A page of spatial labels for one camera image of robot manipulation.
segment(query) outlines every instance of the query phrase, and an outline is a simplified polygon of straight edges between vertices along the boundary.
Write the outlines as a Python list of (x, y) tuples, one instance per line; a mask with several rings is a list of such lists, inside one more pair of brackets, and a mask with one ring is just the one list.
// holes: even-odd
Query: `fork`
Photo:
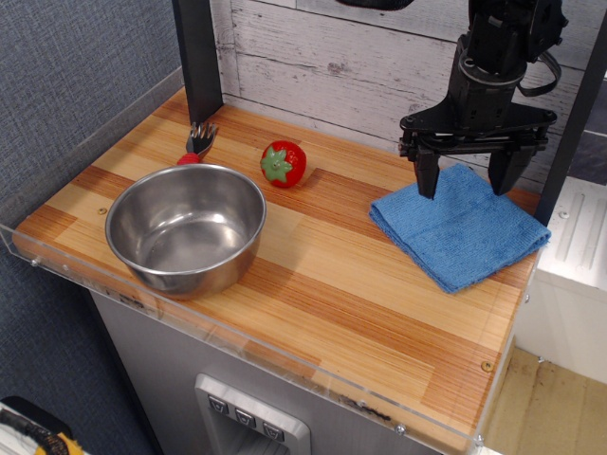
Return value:
[(202, 161), (202, 158), (211, 150), (217, 136), (217, 126), (214, 123), (192, 123), (192, 130), (186, 142), (187, 153), (177, 161), (177, 164), (193, 164)]

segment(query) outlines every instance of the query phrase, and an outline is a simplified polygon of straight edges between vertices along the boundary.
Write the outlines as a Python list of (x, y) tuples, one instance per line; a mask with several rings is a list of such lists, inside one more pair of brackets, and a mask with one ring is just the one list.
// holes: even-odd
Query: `black metal post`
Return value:
[(209, 0), (173, 0), (190, 123), (223, 105)]
[(579, 85), (576, 101), (571, 109), (569, 120), (565, 125), (559, 149), (554, 157), (550, 172), (543, 187), (540, 203), (535, 211), (535, 217), (547, 226), (552, 211), (557, 205), (562, 185), (565, 182), (569, 167), (573, 161), (581, 134), (590, 117), (590, 111), (597, 98), (598, 90), (607, 70), (607, 13), (603, 17), (602, 25), (598, 31), (595, 47), (590, 55), (588, 66)]

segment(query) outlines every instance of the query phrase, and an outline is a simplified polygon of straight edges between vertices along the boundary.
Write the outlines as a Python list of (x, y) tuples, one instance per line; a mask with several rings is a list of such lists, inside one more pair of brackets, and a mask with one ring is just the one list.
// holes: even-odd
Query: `black cable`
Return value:
[(546, 93), (551, 92), (552, 90), (554, 90), (554, 88), (559, 83), (559, 80), (561, 79), (561, 66), (559, 65), (559, 62), (557, 62), (557, 59), (555, 59), (550, 52), (546, 50), (540, 55), (538, 60), (548, 66), (548, 68), (554, 75), (554, 81), (546, 85), (542, 85), (541, 87), (535, 88), (524, 88), (519, 82), (517, 85), (518, 89), (524, 96), (528, 98), (538, 97), (539, 95), (545, 95)]
[(338, 0), (344, 5), (360, 8), (383, 9), (394, 11), (409, 6), (413, 0)]

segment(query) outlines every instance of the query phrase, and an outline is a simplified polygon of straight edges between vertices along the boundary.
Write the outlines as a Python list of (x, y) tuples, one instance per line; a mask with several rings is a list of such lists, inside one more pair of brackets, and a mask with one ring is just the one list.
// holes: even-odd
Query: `wooden tabletop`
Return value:
[[(248, 175), (268, 202), (258, 256), (231, 288), (205, 299), (160, 299), (105, 241), (113, 201), (183, 155), (190, 131), (183, 91), (30, 215), (15, 244), (184, 330), (231, 338), (239, 355), (290, 369), (369, 418), (464, 451), (461, 435), (475, 434), (535, 255), (445, 294), (368, 216), (372, 201), (414, 182), (407, 159), (229, 106), (212, 121), (218, 137), (206, 162)], [(262, 151), (277, 139), (298, 143), (308, 157), (291, 189), (271, 186), (259, 169)], [(511, 197), (527, 211), (538, 199), (521, 191)]]

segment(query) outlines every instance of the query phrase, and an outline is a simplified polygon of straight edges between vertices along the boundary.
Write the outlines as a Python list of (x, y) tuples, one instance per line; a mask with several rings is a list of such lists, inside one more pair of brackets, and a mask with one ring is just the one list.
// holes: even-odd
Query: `blue towel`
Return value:
[(450, 294), (517, 263), (550, 238), (544, 225), (461, 164), (441, 172), (433, 200), (413, 184), (375, 201), (370, 216)]

